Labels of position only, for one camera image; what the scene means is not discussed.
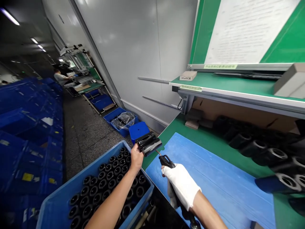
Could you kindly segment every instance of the gray tiled floor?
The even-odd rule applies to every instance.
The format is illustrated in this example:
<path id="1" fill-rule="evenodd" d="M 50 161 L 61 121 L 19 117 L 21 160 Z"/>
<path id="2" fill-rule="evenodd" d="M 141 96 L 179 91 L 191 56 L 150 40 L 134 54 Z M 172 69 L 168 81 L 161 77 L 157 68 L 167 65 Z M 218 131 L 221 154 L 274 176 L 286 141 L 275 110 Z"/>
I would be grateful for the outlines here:
<path id="1" fill-rule="evenodd" d="M 130 137 L 123 138 L 81 96 L 64 94 L 64 117 L 67 180 L 121 140 L 132 147 Z"/>

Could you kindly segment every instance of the shelf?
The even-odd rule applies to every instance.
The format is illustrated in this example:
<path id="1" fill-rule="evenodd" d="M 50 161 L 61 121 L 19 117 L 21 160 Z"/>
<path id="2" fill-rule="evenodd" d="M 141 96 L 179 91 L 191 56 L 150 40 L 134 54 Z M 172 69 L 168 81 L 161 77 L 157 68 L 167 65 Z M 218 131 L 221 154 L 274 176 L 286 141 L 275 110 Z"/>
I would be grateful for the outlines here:
<path id="1" fill-rule="evenodd" d="M 265 177 L 273 174 L 268 167 L 259 166 L 255 164 L 251 158 L 242 156 L 237 150 L 231 148 L 223 139 L 211 133 L 209 129 L 199 127 L 198 130 L 193 130 L 186 127 L 184 124 L 184 115 L 179 114 L 160 134 L 159 138 L 162 141 L 163 146 L 169 141 L 173 134 L 177 132 L 254 177 Z M 145 157 L 142 168 L 145 170 L 156 156 L 157 152 L 154 152 L 150 156 Z M 288 196 L 282 194 L 274 195 L 274 210 L 277 229 L 304 228 L 305 218 L 300 216 L 290 207 Z"/>
<path id="2" fill-rule="evenodd" d="M 273 95 L 273 81 L 247 80 L 214 76 L 212 73 L 197 73 L 193 81 L 179 77 L 169 83 L 180 87 L 200 87 L 202 91 L 179 88 L 178 93 L 232 103 L 258 110 L 305 119 L 305 99 Z"/>

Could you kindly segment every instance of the gloved hand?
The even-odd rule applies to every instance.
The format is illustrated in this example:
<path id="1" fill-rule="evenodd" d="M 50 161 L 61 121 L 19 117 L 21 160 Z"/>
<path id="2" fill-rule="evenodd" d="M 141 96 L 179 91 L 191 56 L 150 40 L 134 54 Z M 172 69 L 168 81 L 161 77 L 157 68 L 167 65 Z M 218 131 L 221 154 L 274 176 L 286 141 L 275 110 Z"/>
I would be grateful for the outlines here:
<path id="1" fill-rule="evenodd" d="M 196 184 L 190 174 L 187 172 L 182 164 L 175 164 L 175 168 L 171 169 L 167 166 L 162 166 L 162 174 L 168 178 L 167 193 L 170 198 L 170 203 L 173 208 L 177 208 L 177 200 L 175 198 L 175 191 L 182 205 L 188 211 L 190 207 L 193 207 L 193 202 L 198 190 L 201 188 Z"/>

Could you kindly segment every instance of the blue anti-static mat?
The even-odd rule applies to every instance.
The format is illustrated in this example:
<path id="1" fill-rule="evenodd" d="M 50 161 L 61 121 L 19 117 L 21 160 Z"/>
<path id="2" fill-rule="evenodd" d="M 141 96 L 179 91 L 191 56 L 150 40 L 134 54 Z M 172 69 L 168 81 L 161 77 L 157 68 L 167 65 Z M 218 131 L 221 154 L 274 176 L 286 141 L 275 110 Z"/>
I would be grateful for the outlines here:
<path id="1" fill-rule="evenodd" d="M 161 154 L 185 166 L 229 229 L 249 228 L 251 220 L 264 229 L 276 229 L 273 196 L 261 191 L 253 176 L 178 133 L 172 136 Z M 167 179 L 162 177 L 158 157 L 146 173 L 169 200 Z M 180 208 L 177 212 L 182 217 Z"/>

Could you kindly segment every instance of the document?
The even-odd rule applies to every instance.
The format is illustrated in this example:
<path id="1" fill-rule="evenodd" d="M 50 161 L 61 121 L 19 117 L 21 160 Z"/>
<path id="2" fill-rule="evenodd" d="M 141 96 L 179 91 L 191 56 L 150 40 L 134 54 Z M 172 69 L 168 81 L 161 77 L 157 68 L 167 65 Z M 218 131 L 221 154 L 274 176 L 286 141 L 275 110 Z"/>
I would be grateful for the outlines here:
<path id="1" fill-rule="evenodd" d="M 221 0 L 205 64 L 259 63 L 300 0 Z"/>

